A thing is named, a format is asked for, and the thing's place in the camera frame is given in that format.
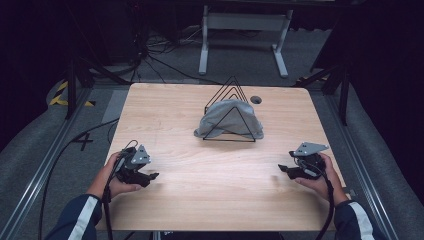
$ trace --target small black hole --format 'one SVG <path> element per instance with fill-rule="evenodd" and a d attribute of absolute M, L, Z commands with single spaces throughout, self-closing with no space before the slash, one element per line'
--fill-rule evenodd
<path fill-rule="evenodd" d="M 262 98 L 260 98 L 260 97 L 258 97 L 258 96 L 252 96 L 252 97 L 250 98 L 250 101 L 251 101 L 253 104 L 260 104 L 260 103 L 262 102 Z"/>

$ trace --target white stripe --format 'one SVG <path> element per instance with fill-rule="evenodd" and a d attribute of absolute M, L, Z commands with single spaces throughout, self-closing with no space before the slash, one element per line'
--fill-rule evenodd
<path fill-rule="evenodd" d="M 97 201 L 98 200 L 94 197 L 88 197 L 84 208 L 78 216 L 78 221 L 75 224 L 74 229 L 72 229 L 71 235 L 69 235 L 68 240 L 82 239 L 88 222 L 90 221 L 91 215 L 93 214 L 94 208 L 96 207 Z"/>
<path fill-rule="evenodd" d="M 349 203 L 349 205 L 352 207 L 353 211 L 355 212 L 356 218 L 358 219 L 359 231 L 361 232 L 361 239 L 374 240 L 374 237 L 372 236 L 373 228 L 365 210 L 361 207 L 361 205 L 359 205 L 359 203 L 356 202 Z"/>

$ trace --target aluminum rail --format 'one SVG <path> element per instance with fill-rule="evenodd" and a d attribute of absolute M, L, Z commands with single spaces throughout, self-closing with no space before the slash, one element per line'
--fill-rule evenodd
<path fill-rule="evenodd" d="M 340 133 L 343 136 L 346 146 L 353 158 L 353 168 L 356 175 L 358 176 L 359 182 L 364 190 L 367 201 L 371 207 L 371 210 L 376 218 L 376 222 L 383 233 L 388 239 L 397 240 L 399 239 L 394 228 L 393 224 L 390 221 L 387 211 L 381 202 L 380 195 L 378 194 L 374 184 L 372 183 L 371 177 L 368 174 L 368 171 L 364 165 L 361 155 L 359 154 L 358 149 L 356 148 L 355 142 L 352 139 L 352 136 L 349 132 L 349 129 L 342 125 L 340 118 L 338 116 L 338 107 L 336 99 L 330 96 L 325 96 L 327 104 L 330 107 L 331 114 L 337 124 L 337 127 L 340 130 Z"/>
<path fill-rule="evenodd" d="M 47 180 L 48 174 L 53 166 L 54 160 L 56 159 L 61 148 L 63 147 L 63 142 L 66 136 L 68 135 L 70 128 L 75 122 L 78 113 L 81 111 L 85 102 L 90 96 L 90 93 L 91 89 L 83 88 L 80 90 L 80 96 L 78 97 L 77 108 L 75 109 L 75 112 L 68 120 L 64 121 L 61 128 L 59 129 L 56 138 L 53 140 L 34 177 L 29 182 L 26 190 L 24 191 L 24 194 L 21 197 L 21 200 L 17 204 L 15 210 L 13 211 L 8 222 L 3 228 L 0 234 L 0 240 L 10 240 L 15 238 L 25 217 L 31 209 L 31 206 L 33 205 L 45 181 Z"/>

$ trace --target hand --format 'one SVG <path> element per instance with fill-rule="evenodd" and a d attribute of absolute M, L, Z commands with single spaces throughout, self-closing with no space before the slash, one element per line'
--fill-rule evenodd
<path fill-rule="evenodd" d="M 102 199 L 105 185 L 107 183 L 110 173 L 113 170 L 115 162 L 118 159 L 118 156 L 119 152 L 112 154 L 106 165 L 103 166 L 102 169 L 100 169 L 100 171 L 97 173 L 96 178 L 94 178 L 93 183 L 88 188 L 86 193 L 93 194 Z M 133 192 L 141 189 L 141 186 L 138 184 L 126 184 L 120 182 L 116 177 L 112 179 L 109 184 L 109 187 L 111 198 L 114 198 L 120 193 Z"/>
<path fill-rule="evenodd" d="M 331 184 L 334 188 L 334 205 L 337 206 L 339 203 L 349 200 L 346 194 L 343 191 L 342 184 L 340 182 L 339 176 L 333 168 L 333 163 L 329 156 L 319 153 L 322 159 L 325 162 L 325 172 L 327 173 L 328 180 L 330 180 Z M 296 178 L 295 182 L 303 185 L 307 188 L 315 190 L 322 198 L 328 201 L 328 188 L 325 183 L 324 177 L 320 177 L 317 180 L 310 180 L 305 178 Z"/>

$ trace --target dark background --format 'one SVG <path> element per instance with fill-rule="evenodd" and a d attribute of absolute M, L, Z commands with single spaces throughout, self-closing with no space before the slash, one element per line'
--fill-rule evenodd
<path fill-rule="evenodd" d="M 99 65 L 129 63 L 140 51 L 133 43 L 134 32 L 146 34 L 153 28 L 173 41 L 179 30 L 199 24 L 202 14 L 201 6 L 134 4 L 100 0 L 0 3 L 0 150 L 47 109 L 46 95 L 64 78 L 73 54 Z M 146 11 L 142 18 L 131 17 L 134 7 Z M 424 202 L 419 183 L 424 146 L 424 39 L 420 33 L 424 21 L 418 1 L 368 0 L 359 11 L 326 11 L 296 11 L 291 27 L 333 29 L 315 67 L 347 63 L 364 109 Z"/>

